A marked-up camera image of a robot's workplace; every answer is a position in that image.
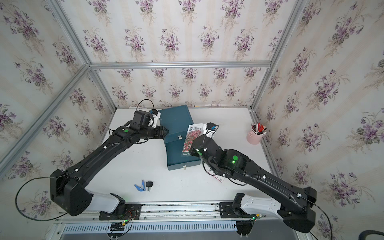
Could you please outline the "red flower seed bag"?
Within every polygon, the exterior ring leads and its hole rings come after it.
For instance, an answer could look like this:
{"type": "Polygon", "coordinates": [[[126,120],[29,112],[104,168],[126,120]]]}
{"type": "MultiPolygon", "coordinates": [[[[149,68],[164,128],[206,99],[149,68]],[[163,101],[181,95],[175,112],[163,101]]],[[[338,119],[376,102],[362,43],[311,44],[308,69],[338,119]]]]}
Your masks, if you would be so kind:
{"type": "Polygon", "coordinates": [[[186,138],[183,144],[182,157],[187,157],[190,155],[190,149],[192,147],[193,141],[203,135],[207,131],[207,124],[193,124],[189,125],[186,138]]]}

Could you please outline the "teal drawer cabinet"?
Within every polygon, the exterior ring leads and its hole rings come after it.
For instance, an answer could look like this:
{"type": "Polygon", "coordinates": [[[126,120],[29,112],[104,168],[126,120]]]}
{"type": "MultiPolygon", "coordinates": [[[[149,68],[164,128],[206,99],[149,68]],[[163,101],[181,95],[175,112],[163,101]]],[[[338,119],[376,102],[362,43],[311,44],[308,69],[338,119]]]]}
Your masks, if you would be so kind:
{"type": "Polygon", "coordinates": [[[165,144],[185,141],[189,125],[193,125],[193,119],[187,105],[160,110],[160,124],[169,130],[164,138],[165,144]]]}

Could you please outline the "pink hollyhock seed bag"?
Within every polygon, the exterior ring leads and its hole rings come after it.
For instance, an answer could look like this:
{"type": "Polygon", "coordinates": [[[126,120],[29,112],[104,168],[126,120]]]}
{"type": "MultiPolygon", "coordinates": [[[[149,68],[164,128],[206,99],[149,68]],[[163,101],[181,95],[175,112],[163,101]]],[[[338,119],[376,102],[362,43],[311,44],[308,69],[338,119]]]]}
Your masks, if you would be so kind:
{"type": "Polygon", "coordinates": [[[219,182],[223,183],[224,182],[224,177],[222,176],[219,176],[219,175],[216,175],[216,174],[213,174],[213,177],[215,179],[217,179],[219,182]]]}

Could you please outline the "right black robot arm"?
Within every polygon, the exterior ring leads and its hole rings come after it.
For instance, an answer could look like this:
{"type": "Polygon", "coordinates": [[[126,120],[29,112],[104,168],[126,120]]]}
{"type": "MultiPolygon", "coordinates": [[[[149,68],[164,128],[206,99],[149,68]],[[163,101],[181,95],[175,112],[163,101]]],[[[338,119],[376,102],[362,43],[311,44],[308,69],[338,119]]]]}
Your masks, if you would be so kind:
{"type": "Polygon", "coordinates": [[[215,175],[251,185],[279,202],[281,208],[277,214],[288,227],[309,233],[315,226],[316,213],[312,210],[317,200],[315,189],[291,185],[270,174],[241,152],[222,150],[206,135],[197,137],[189,152],[192,156],[200,157],[215,175]]]}

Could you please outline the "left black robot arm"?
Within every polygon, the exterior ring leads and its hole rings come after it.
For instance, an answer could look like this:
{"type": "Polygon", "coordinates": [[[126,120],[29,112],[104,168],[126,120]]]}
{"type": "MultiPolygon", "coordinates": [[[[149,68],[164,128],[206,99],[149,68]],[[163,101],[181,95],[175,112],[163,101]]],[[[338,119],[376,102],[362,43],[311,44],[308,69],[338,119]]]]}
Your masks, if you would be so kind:
{"type": "Polygon", "coordinates": [[[123,198],[113,193],[89,192],[86,187],[108,163],[128,148],[150,139],[164,139],[169,131],[158,125],[160,116],[157,110],[135,111],[131,121],[115,129],[101,146],[83,160],[65,171],[54,171],[50,176],[51,200],[73,217],[86,211],[123,217],[126,214],[123,198]]]}

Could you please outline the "pink pen cup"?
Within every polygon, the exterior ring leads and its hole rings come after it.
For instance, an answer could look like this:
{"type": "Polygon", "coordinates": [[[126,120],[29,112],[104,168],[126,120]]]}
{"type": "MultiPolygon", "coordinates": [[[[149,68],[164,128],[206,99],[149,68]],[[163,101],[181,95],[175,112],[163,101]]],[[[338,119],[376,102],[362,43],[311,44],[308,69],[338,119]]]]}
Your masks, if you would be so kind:
{"type": "Polygon", "coordinates": [[[258,145],[263,137],[266,135],[267,132],[263,131],[261,133],[259,132],[254,132],[253,130],[249,131],[247,134],[247,141],[251,145],[258,145]]]}

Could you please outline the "pens in cup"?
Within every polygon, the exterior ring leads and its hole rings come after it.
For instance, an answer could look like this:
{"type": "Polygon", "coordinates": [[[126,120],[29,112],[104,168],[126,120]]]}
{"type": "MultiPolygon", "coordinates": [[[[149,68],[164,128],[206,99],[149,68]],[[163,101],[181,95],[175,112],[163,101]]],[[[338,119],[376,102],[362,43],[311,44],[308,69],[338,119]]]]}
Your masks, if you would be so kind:
{"type": "Polygon", "coordinates": [[[267,132],[267,127],[260,123],[256,123],[252,125],[251,130],[257,135],[264,135],[267,132]]]}

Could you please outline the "blue plastic clip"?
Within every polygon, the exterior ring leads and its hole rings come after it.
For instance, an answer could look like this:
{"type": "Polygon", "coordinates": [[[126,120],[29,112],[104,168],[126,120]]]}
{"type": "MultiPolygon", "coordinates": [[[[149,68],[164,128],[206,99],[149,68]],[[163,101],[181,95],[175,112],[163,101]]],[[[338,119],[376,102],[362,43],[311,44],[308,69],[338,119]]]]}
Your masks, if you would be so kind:
{"type": "Polygon", "coordinates": [[[134,185],[135,188],[139,191],[139,192],[145,192],[146,191],[146,182],[144,180],[142,180],[142,183],[141,185],[134,185]]]}

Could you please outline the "aluminium mounting rail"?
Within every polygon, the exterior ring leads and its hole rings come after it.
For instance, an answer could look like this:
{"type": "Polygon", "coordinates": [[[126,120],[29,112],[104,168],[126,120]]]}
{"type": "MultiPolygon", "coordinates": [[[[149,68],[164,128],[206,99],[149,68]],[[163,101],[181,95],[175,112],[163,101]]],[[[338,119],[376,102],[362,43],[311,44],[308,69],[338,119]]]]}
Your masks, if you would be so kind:
{"type": "MultiPolygon", "coordinates": [[[[220,201],[202,202],[146,202],[142,203],[140,218],[134,222],[167,221],[208,221],[208,220],[246,220],[243,218],[222,219],[219,209],[220,201]]],[[[249,214],[257,214],[262,219],[280,220],[277,211],[281,204],[271,198],[246,197],[242,208],[249,214]]]]}

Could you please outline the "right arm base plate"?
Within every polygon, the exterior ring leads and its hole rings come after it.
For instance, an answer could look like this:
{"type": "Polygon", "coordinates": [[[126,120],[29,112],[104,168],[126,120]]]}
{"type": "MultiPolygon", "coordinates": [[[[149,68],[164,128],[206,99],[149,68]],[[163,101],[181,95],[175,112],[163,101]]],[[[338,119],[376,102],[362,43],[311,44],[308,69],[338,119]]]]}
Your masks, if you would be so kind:
{"type": "Polygon", "coordinates": [[[241,207],[242,203],[241,201],[245,197],[245,194],[237,193],[235,196],[235,199],[232,202],[220,202],[219,203],[219,209],[221,218],[222,219],[229,219],[229,218],[250,218],[255,219],[259,215],[257,214],[248,214],[246,213],[241,207]]]}

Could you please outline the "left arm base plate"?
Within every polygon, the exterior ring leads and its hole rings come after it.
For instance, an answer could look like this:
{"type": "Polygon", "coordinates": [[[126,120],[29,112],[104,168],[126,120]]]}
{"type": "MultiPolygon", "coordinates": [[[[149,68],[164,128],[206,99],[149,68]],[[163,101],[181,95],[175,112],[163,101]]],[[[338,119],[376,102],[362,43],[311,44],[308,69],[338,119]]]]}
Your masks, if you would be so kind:
{"type": "Polygon", "coordinates": [[[138,220],[140,218],[142,204],[125,204],[118,206],[112,213],[100,212],[99,221],[138,220]]]}

